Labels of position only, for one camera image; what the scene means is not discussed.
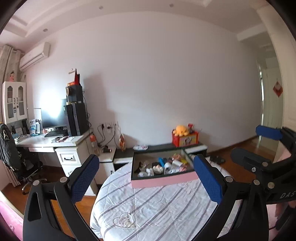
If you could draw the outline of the blue highlighter marker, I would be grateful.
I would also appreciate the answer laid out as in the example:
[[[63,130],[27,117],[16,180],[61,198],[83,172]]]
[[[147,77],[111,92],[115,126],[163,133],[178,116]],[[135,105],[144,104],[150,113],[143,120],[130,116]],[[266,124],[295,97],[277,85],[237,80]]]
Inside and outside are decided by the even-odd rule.
[[[158,162],[162,167],[165,167],[167,159],[166,158],[158,158]]]

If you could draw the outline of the rose gold cylinder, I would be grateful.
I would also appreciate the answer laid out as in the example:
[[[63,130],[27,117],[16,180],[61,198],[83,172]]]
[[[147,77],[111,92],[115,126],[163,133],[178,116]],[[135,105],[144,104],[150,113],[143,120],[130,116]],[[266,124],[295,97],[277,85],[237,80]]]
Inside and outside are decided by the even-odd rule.
[[[152,169],[153,169],[154,174],[157,174],[157,175],[163,174],[163,172],[164,172],[164,168],[161,165],[153,166]]]

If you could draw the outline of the white round figurine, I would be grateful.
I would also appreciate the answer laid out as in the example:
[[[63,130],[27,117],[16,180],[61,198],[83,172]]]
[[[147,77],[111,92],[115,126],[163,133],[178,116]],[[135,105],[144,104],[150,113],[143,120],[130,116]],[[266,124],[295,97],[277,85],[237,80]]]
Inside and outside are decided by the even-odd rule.
[[[147,172],[143,172],[143,171],[141,171],[141,172],[138,173],[137,176],[138,176],[139,178],[142,178],[142,177],[148,177],[149,175],[148,175]]]

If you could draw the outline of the clear glass jar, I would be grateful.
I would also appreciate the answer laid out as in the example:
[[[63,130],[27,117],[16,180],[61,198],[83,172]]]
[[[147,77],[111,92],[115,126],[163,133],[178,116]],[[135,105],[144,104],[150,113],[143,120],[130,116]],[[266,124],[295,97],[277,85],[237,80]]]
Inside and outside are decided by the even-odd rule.
[[[143,161],[140,163],[140,171],[145,172],[147,168],[151,168],[151,163],[149,161]]]

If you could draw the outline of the black floor scale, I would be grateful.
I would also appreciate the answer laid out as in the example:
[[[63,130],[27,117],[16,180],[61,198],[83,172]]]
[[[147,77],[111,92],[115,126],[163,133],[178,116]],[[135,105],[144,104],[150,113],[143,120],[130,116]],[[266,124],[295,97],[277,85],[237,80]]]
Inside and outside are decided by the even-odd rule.
[[[222,165],[222,164],[224,164],[226,161],[225,161],[225,159],[222,158],[221,156],[215,156],[215,155],[213,155],[213,156],[210,156],[210,162],[211,162],[211,163],[215,163],[215,164],[217,164],[217,165]]]

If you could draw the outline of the black office chair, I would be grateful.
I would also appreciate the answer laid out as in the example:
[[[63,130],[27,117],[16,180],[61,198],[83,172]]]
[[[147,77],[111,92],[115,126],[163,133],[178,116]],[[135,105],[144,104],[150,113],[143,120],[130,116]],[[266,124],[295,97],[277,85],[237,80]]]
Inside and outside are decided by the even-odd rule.
[[[24,182],[22,194],[27,195],[26,187],[33,184],[34,176],[43,168],[43,162],[24,148],[17,148],[11,131],[4,123],[1,123],[1,160],[18,181]]]

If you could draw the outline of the striped white tablecloth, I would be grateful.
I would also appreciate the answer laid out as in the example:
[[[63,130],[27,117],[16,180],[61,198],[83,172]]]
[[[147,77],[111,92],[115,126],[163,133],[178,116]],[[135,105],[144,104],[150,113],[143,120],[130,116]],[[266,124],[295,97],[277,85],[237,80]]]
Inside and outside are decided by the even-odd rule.
[[[192,240],[217,206],[198,179],[134,189],[131,171],[115,171],[96,197],[89,226],[103,240]]]

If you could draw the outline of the white desk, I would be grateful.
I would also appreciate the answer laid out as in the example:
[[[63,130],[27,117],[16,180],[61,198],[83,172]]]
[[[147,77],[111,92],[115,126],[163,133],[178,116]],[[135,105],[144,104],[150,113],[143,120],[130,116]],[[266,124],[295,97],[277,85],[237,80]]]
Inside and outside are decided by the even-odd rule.
[[[44,159],[43,162],[47,166],[62,167],[66,177],[69,177],[74,169],[82,166],[87,158],[94,153],[89,132],[85,132],[81,136],[68,137],[63,142],[55,142],[54,137],[46,137],[45,135],[22,138],[16,141],[16,146],[27,148],[34,153],[56,154],[55,158]]]

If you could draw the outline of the yellow octopus plush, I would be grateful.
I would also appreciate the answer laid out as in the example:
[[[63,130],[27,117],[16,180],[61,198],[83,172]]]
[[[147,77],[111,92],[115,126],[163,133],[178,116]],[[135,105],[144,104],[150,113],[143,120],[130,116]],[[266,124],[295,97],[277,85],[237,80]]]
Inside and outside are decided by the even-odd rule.
[[[178,125],[176,126],[175,129],[173,129],[172,134],[175,137],[183,137],[183,136],[187,136],[189,134],[189,131],[186,126]]]

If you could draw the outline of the black keyboard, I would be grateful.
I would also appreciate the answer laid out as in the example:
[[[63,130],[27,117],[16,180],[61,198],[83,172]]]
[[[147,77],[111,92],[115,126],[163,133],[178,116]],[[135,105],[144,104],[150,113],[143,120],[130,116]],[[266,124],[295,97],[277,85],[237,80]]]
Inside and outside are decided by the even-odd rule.
[[[48,132],[45,137],[54,137],[54,136],[67,136],[68,135],[68,132],[67,131],[62,131],[62,130],[56,130],[56,131],[51,131],[51,132]]]

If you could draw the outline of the pink open storage box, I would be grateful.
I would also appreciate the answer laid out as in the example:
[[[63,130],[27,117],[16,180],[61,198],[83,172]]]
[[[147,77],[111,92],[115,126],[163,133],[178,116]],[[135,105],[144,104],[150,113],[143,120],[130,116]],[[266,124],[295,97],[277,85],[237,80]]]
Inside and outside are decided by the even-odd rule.
[[[133,188],[151,188],[196,180],[193,160],[184,148],[135,152],[132,159]]]

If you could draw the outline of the white nightstand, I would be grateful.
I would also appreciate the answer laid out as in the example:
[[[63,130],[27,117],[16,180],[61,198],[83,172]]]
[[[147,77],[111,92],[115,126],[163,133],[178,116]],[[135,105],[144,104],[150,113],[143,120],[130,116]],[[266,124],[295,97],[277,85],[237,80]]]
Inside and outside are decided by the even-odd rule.
[[[116,152],[116,147],[108,148],[111,149],[111,152],[104,152],[103,148],[99,148],[99,170],[94,177],[97,185],[102,185],[105,180],[115,172],[113,159]]]

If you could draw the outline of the computer monitor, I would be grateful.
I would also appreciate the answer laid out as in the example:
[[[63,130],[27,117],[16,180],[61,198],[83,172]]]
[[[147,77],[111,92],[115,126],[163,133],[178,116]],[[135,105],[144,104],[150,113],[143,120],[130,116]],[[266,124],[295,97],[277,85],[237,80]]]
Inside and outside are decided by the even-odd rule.
[[[65,105],[66,99],[56,99],[41,105],[43,128],[66,126]]]

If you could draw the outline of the black computer tower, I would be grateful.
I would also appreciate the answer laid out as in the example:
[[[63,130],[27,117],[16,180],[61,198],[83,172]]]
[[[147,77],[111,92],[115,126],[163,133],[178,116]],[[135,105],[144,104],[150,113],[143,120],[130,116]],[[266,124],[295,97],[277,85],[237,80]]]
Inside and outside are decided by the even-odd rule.
[[[84,103],[65,105],[64,113],[69,136],[81,136],[89,130]]]

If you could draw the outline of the black speaker box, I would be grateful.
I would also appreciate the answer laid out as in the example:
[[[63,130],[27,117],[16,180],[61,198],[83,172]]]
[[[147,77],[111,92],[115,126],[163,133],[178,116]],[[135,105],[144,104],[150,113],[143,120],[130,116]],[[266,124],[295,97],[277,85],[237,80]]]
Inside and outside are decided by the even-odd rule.
[[[83,102],[83,89],[81,85],[71,85],[66,87],[67,102]]]

